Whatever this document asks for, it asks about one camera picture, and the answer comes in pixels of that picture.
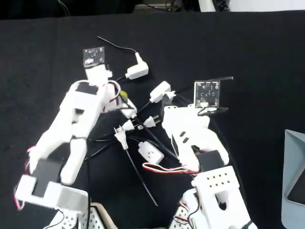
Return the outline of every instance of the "black cable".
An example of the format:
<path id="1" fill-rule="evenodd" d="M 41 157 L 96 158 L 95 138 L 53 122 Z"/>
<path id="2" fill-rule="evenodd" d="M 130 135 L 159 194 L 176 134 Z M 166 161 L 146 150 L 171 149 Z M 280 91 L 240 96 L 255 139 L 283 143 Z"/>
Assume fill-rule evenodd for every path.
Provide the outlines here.
<path id="1" fill-rule="evenodd" d="M 195 211 L 193 211 L 192 213 L 190 213 L 189 216 L 187 217 L 187 221 L 188 221 L 188 223 L 189 223 L 189 225 L 190 225 L 190 227 L 191 227 L 192 229 L 194 229 L 194 227 L 193 227 L 193 224 L 190 222 L 190 217 L 191 217 L 193 214 L 195 214 L 197 211 L 199 211 L 200 206 L 201 206 L 200 199 L 199 199 L 199 196 L 198 196 L 199 193 L 198 193 L 197 188 L 196 188 L 196 192 L 197 192 L 197 195 L 195 195 L 195 196 L 196 196 L 196 198 L 197 198 L 198 207 L 197 207 L 197 209 L 196 209 Z"/>
<path id="2" fill-rule="evenodd" d="M 150 139 L 147 139 L 147 138 L 143 138 L 143 137 L 137 137 L 137 136 L 130 136 L 129 138 L 135 138 L 136 140 L 138 140 L 138 141 L 142 141 L 142 142 L 149 142 L 149 143 L 151 143 L 151 144 L 153 144 L 155 147 L 157 147 L 157 148 L 161 148 L 157 143 L 155 143 L 155 142 L 153 142 L 152 140 L 150 140 Z"/>
<path id="3" fill-rule="evenodd" d="M 90 159 L 91 159 L 91 154 L 88 154 L 88 160 L 87 160 L 87 181 L 88 181 L 88 188 L 87 188 L 87 193 L 88 193 L 88 215 L 87 215 L 87 225 L 86 229 L 89 229 L 89 220 L 90 220 Z"/>
<path id="4" fill-rule="evenodd" d="M 167 148 L 167 147 L 166 147 L 166 146 L 156 137 L 156 135 L 154 135 L 153 132 L 152 132 L 149 128 L 147 128 L 147 127 L 144 125 L 144 123 L 143 123 L 140 119 L 138 119 L 137 117 L 135 117 L 134 119 L 135 119 L 140 125 L 142 125 L 142 126 L 144 127 L 144 129 L 150 134 L 150 136 L 153 137 L 153 139 L 160 145 L 160 147 L 161 147 L 162 149 L 164 149 L 164 150 L 167 152 L 168 155 L 170 155 L 171 157 L 177 159 L 177 156 L 176 156 L 170 149 L 168 149 L 168 148 Z"/>
<path id="5" fill-rule="evenodd" d="M 63 220 L 65 219 L 65 215 L 64 215 L 64 213 L 63 213 L 62 211 L 60 211 L 59 209 L 58 209 L 58 211 L 62 214 L 62 219 L 61 219 L 61 221 L 59 221 L 59 222 L 56 223 L 56 224 L 46 226 L 46 227 L 44 227 L 43 229 L 53 228 L 53 227 L 59 225 L 61 222 L 63 222 Z"/>
<path id="6" fill-rule="evenodd" d="M 116 82 L 121 81 L 122 79 L 126 79 L 126 76 L 122 76 L 119 79 L 116 80 Z"/>
<path id="7" fill-rule="evenodd" d="M 138 139 L 136 139 L 135 137 L 127 137 L 127 139 L 131 139 L 131 140 L 136 141 L 137 143 L 140 143 L 140 141 Z"/>
<path id="8" fill-rule="evenodd" d="M 143 107 L 141 107 L 137 113 L 140 113 L 141 111 L 143 111 L 149 104 L 151 104 L 151 101 L 148 101 L 148 103 L 145 104 Z"/>
<path id="9" fill-rule="evenodd" d="M 135 172 L 137 173 L 138 178 L 141 180 L 141 182 L 142 182 L 144 188 L 146 189 L 148 195 L 149 195 L 150 198 L 152 199 L 152 201 L 153 201 L 153 203 L 155 204 L 155 206 L 158 206 L 158 203 L 157 203 L 156 200 L 153 198 L 153 196 L 152 196 L 151 192 L 149 191 L 148 187 L 145 185 L 145 182 L 144 182 L 142 176 L 140 175 L 140 173 L 139 173 L 137 167 L 136 167 L 135 164 L 133 163 L 133 160 L 132 160 L 132 158 L 130 157 L 130 154 L 129 154 L 129 152 L 128 152 L 128 149 L 125 149 L 125 152 L 127 153 L 127 156 L 128 156 L 128 158 L 129 158 L 130 162 L 132 163 L 132 166 L 133 166 Z"/>
<path id="10" fill-rule="evenodd" d="M 159 7 L 156 7 L 156 6 L 152 6 L 152 5 L 147 4 L 147 3 L 144 3 L 144 2 L 143 2 L 142 4 L 145 5 L 145 6 L 154 8 L 154 9 L 156 9 L 156 10 L 161 10 L 161 11 L 165 11 L 165 12 L 170 12 L 170 10 L 168 10 L 168 9 L 164 10 L 164 9 L 161 9 L 161 8 L 159 8 Z"/>
<path id="11" fill-rule="evenodd" d="M 252 223 L 253 222 L 250 220 L 247 224 L 243 225 L 243 227 L 241 229 L 248 229 Z"/>
<path id="12" fill-rule="evenodd" d="M 129 51 L 132 51 L 132 52 L 134 52 L 134 53 L 137 53 L 137 51 L 136 51 L 135 49 L 126 48 L 126 47 L 122 47 L 122 46 L 116 45 L 116 44 L 110 42 L 109 40 L 106 40 L 106 39 L 103 38 L 103 37 L 97 36 L 97 38 L 99 38 L 99 39 L 101 39 L 101 40 L 107 42 L 108 44 L 111 44 L 112 46 L 114 46 L 114 47 L 116 47 L 116 48 L 118 48 L 118 49 L 129 50 Z"/>
<path id="13" fill-rule="evenodd" d="M 103 146 L 102 148 L 100 148 L 100 149 L 98 149 L 96 152 L 94 152 L 93 154 L 90 154 L 90 156 L 86 157 L 86 158 L 85 158 L 85 161 L 87 161 L 87 160 L 89 159 L 89 157 L 90 157 L 90 159 L 94 158 L 94 157 L 97 156 L 99 153 L 101 153 L 102 151 L 104 151 L 105 149 L 107 149 L 108 147 L 110 147 L 110 146 L 112 146 L 112 145 L 114 145 L 114 144 L 116 144 L 116 143 L 117 143 L 117 141 L 113 141 L 113 142 L 111 142 L 111 143 L 109 143 L 109 144 Z"/>

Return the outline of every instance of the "perforated white bracket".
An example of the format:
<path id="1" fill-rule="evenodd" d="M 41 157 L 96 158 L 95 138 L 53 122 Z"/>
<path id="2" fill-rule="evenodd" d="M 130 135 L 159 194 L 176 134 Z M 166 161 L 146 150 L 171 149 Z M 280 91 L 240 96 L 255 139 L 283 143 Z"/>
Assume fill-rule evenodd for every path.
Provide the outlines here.
<path id="1" fill-rule="evenodd" d="M 232 166 L 200 173 L 192 181 L 194 187 L 200 187 L 202 197 L 211 197 L 214 194 L 239 188 L 239 183 Z"/>
<path id="2" fill-rule="evenodd" d="M 62 214 L 57 212 L 55 217 L 49 226 L 55 225 L 58 222 L 58 225 L 53 226 L 52 229 L 86 229 L 87 226 L 87 214 L 77 215 L 76 213 L 72 213 L 71 211 L 63 211 L 64 219 L 62 220 Z M 90 221 L 89 221 L 89 229 L 105 229 L 102 219 L 98 214 L 95 207 L 91 207 L 90 209 Z"/>

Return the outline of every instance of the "wire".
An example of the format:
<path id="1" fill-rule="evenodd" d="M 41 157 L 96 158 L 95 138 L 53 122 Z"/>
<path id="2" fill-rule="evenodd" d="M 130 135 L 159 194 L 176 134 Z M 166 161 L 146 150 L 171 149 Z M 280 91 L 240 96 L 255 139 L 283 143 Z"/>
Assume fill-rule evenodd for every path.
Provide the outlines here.
<path id="1" fill-rule="evenodd" d="M 191 227 L 192 229 L 194 229 L 194 226 L 193 226 L 193 224 L 191 224 L 190 218 L 191 218 L 191 216 L 192 216 L 193 214 L 195 214 L 197 211 L 199 211 L 200 206 L 201 206 L 200 199 L 199 199 L 198 195 L 195 195 L 195 196 L 197 197 L 198 207 L 197 207 L 197 209 L 196 209 L 195 211 L 193 211 L 192 213 L 190 213 L 189 216 L 187 217 L 187 221 L 188 221 L 188 223 L 190 224 L 190 227 Z"/>
<path id="2" fill-rule="evenodd" d="M 126 76 L 122 76 L 119 79 L 116 80 L 116 82 L 121 81 L 122 79 L 126 79 Z"/>
<path id="3" fill-rule="evenodd" d="M 112 98 L 112 99 L 109 101 L 109 102 L 112 102 L 112 101 L 114 101 L 114 100 L 119 96 L 119 94 L 120 94 L 120 92 L 121 92 L 121 86 L 120 86 L 119 83 L 116 82 L 115 80 L 108 80 L 106 84 L 108 84 L 108 83 L 114 84 L 114 85 L 116 86 L 117 91 L 118 91 L 118 92 L 116 93 L 116 95 L 114 96 L 114 98 Z"/>
<path id="4" fill-rule="evenodd" d="M 126 48 L 126 47 L 122 47 L 122 46 L 116 45 L 116 44 L 110 42 L 109 40 L 106 40 L 106 39 L 103 38 L 103 37 L 97 36 L 97 38 L 99 38 L 99 39 L 101 39 L 101 40 L 107 42 L 108 44 L 111 44 L 112 46 L 114 46 L 114 47 L 116 47 L 116 48 L 118 48 L 118 49 L 129 50 L 129 51 L 132 51 L 132 52 L 134 52 L 134 53 L 137 53 L 137 51 L 136 51 L 135 49 Z"/>
<path id="5" fill-rule="evenodd" d="M 161 11 L 165 11 L 165 12 L 170 12 L 170 10 L 167 8 L 166 4 L 165 4 L 166 10 L 161 9 L 161 8 L 159 8 L 159 7 L 156 7 L 156 6 L 152 6 L 152 5 L 147 4 L 147 3 L 145 3 L 145 2 L 143 2 L 142 4 L 145 5 L 145 6 L 148 6 L 148 7 L 150 7 L 150 8 L 154 8 L 154 9 L 156 9 L 156 10 L 161 10 Z"/>
<path id="6" fill-rule="evenodd" d="M 65 16 L 67 17 L 67 13 L 68 13 L 68 16 L 70 17 L 71 14 L 69 12 L 68 7 L 61 0 L 57 0 L 57 1 L 63 7 L 63 10 L 65 11 Z"/>
<path id="7" fill-rule="evenodd" d="M 138 139 L 134 138 L 134 137 L 127 137 L 127 139 L 131 139 L 131 140 L 136 141 L 137 143 L 140 143 L 140 141 Z"/>
<path id="8" fill-rule="evenodd" d="M 48 226 L 44 227 L 43 229 L 48 229 L 48 228 L 55 227 L 55 226 L 59 225 L 61 222 L 63 222 L 63 220 L 65 219 L 65 215 L 64 215 L 64 213 L 62 211 L 60 211 L 60 210 L 58 210 L 58 211 L 62 214 L 61 221 L 59 221 L 58 223 L 53 224 L 53 225 L 48 225 Z"/>
<path id="9" fill-rule="evenodd" d="M 132 108 L 132 106 L 130 106 L 126 101 L 125 101 L 125 99 L 120 95 L 120 97 L 121 97 L 121 99 L 122 99 L 122 101 L 129 107 L 129 108 Z M 171 151 L 171 150 L 169 150 L 157 137 L 156 137 L 156 135 L 154 135 L 153 134 L 153 132 L 149 129 L 149 128 L 147 128 L 145 125 L 144 125 L 144 123 L 140 120 L 140 119 L 138 119 L 138 117 L 135 117 L 134 118 L 140 125 L 142 125 L 143 127 L 144 127 L 144 129 L 154 138 L 154 140 L 160 145 L 160 147 L 161 148 L 163 148 L 166 152 L 167 152 L 167 154 L 168 155 L 170 155 L 170 156 L 172 156 L 172 157 L 174 157 L 175 159 L 177 159 L 177 156 Z"/>
<path id="10" fill-rule="evenodd" d="M 128 156 L 128 158 L 129 158 L 130 162 L 132 163 L 132 166 L 133 166 L 135 172 L 137 173 L 138 178 L 141 180 L 141 182 L 142 182 L 144 188 L 146 189 L 148 195 L 151 197 L 151 199 L 152 199 L 153 203 L 155 204 L 155 206 L 158 206 L 158 203 L 157 203 L 156 200 L 153 198 L 153 196 L 152 196 L 151 192 L 149 191 L 148 187 L 145 185 L 145 182 L 144 182 L 143 178 L 141 177 L 141 175 L 140 175 L 140 173 L 139 173 L 137 167 L 136 167 L 135 164 L 133 163 L 133 160 L 132 160 L 132 158 L 130 157 L 130 154 L 129 154 L 129 152 L 128 152 L 128 149 L 125 149 L 125 152 L 127 153 L 127 156 Z"/>
<path id="11" fill-rule="evenodd" d="M 113 141 L 113 142 L 109 143 L 108 145 L 105 145 L 102 148 L 98 149 L 95 153 L 90 155 L 90 159 L 97 156 L 99 153 L 103 152 L 105 149 L 107 149 L 108 147 L 110 147 L 116 143 L 117 143 L 117 141 Z"/>
<path id="12" fill-rule="evenodd" d="M 181 224 L 183 224 L 183 225 L 188 224 L 187 219 L 184 219 L 184 218 L 182 218 L 182 217 L 180 217 L 180 216 L 174 216 L 174 217 L 173 217 L 173 220 L 176 221 L 177 223 L 181 223 Z"/>
<path id="13" fill-rule="evenodd" d="M 89 220 L 90 220 L 90 159 L 91 159 L 91 154 L 88 155 L 87 159 L 87 181 L 88 181 L 88 188 L 87 188 L 87 193 L 88 193 L 88 215 L 87 215 L 87 225 L 86 229 L 89 229 Z"/>
<path id="14" fill-rule="evenodd" d="M 146 170 L 161 173 L 161 174 L 179 174 L 179 173 L 189 173 L 189 174 L 197 174 L 196 171 L 191 171 L 185 168 L 185 166 L 176 167 L 176 168 L 164 168 L 161 165 L 152 164 L 145 162 L 142 164 L 142 167 Z"/>
<path id="15" fill-rule="evenodd" d="M 151 101 L 148 101 L 148 103 L 145 104 L 143 107 L 141 107 L 137 113 L 140 113 L 141 111 L 143 111 L 149 104 L 151 104 Z"/>

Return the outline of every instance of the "white plug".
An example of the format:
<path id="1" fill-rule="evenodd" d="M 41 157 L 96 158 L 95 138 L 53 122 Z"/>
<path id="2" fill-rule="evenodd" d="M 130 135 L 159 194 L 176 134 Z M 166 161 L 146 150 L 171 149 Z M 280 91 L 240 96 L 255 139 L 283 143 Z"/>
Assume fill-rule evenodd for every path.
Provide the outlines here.
<path id="1" fill-rule="evenodd" d="M 140 142 L 138 151 L 147 162 L 152 164 L 159 164 L 164 158 L 164 154 L 149 142 Z"/>
<path id="2" fill-rule="evenodd" d="M 142 60 L 139 53 L 135 53 L 138 64 L 127 69 L 126 78 L 133 80 L 148 74 L 148 65 Z"/>
<path id="3" fill-rule="evenodd" d="M 161 101 L 163 94 L 165 92 L 170 92 L 171 91 L 171 86 L 169 85 L 168 82 L 163 81 L 161 84 L 159 84 L 155 89 L 152 90 L 150 93 L 150 100 L 151 103 L 157 103 Z"/>
<path id="4" fill-rule="evenodd" d="M 167 95 L 170 101 L 176 96 L 176 91 L 164 92 L 163 95 Z"/>
<path id="5" fill-rule="evenodd" d="M 134 125 L 133 125 L 132 121 L 130 119 L 128 119 L 127 122 L 125 122 L 122 125 L 122 129 L 125 130 L 125 131 L 134 130 Z"/>
<path id="6" fill-rule="evenodd" d="M 128 144 L 126 140 L 126 132 L 121 127 L 114 129 L 115 130 L 115 137 L 121 143 L 123 149 L 128 149 Z"/>
<path id="7" fill-rule="evenodd" d="M 158 119 L 158 118 L 159 118 L 158 115 L 156 115 L 154 117 L 149 116 L 143 124 L 147 128 L 155 127 L 156 124 L 158 124 L 160 122 L 160 119 Z M 142 125 L 138 125 L 138 130 L 143 130 L 143 129 L 144 129 L 144 127 Z"/>
<path id="8" fill-rule="evenodd" d="M 130 118 L 135 118 L 137 116 L 137 108 L 135 107 L 135 105 L 132 103 L 132 101 L 130 99 L 127 100 L 127 104 L 123 103 L 122 107 L 124 109 L 121 110 L 121 113 L 128 119 Z"/>

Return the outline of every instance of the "white power adapter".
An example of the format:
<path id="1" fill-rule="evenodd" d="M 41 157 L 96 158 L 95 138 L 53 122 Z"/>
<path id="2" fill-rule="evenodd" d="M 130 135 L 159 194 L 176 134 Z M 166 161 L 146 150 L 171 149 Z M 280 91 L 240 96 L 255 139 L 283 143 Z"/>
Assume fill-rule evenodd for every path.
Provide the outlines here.
<path id="1" fill-rule="evenodd" d="M 133 80 L 148 74 L 148 65 L 142 60 L 138 52 L 135 53 L 138 64 L 127 69 L 126 78 Z"/>
<path id="2" fill-rule="evenodd" d="M 155 89 L 152 90 L 150 93 L 150 102 L 151 103 L 158 103 L 165 92 L 170 92 L 171 91 L 171 86 L 168 82 L 163 81 L 160 83 Z"/>
<path id="3" fill-rule="evenodd" d="M 149 142 L 139 143 L 139 153 L 149 163 L 159 164 L 164 158 L 164 154 Z"/>
<path id="4" fill-rule="evenodd" d="M 130 99 L 127 100 L 127 104 L 123 103 L 123 108 L 121 110 L 121 113 L 128 119 L 130 118 L 135 118 L 135 116 L 137 116 L 137 108 L 135 107 L 135 105 L 132 103 L 132 101 Z"/>

